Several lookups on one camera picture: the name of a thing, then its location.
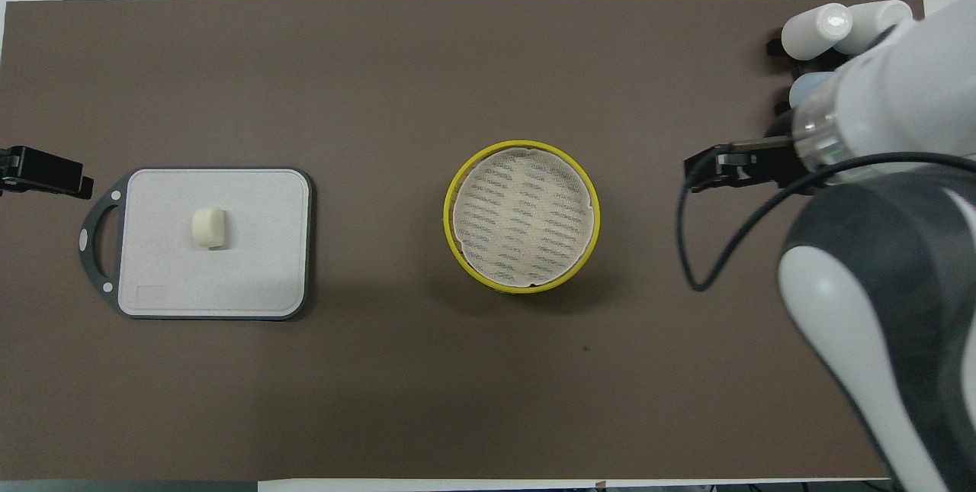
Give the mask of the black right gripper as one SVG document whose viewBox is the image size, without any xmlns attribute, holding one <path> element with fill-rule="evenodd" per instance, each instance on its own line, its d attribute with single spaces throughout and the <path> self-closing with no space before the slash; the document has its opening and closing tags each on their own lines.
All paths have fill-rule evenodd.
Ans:
<svg viewBox="0 0 976 492">
<path fill-rule="evenodd" d="M 684 159 L 684 188 L 691 192 L 761 182 L 785 188 L 802 176 L 803 162 L 792 143 L 764 147 L 754 154 L 733 146 L 714 146 Z"/>
</svg>

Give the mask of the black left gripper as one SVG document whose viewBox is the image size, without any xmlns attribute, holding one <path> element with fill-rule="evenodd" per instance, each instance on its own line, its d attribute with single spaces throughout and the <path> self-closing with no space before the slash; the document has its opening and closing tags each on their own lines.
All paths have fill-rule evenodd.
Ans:
<svg viewBox="0 0 976 492">
<path fill-rule="evenodd" d="M 37 191 L 82 200 L 93 196 L 94 180 L 84 175 L 84 166 L 28 146 L 1 148 L 1 192 Z"/>
</svg>

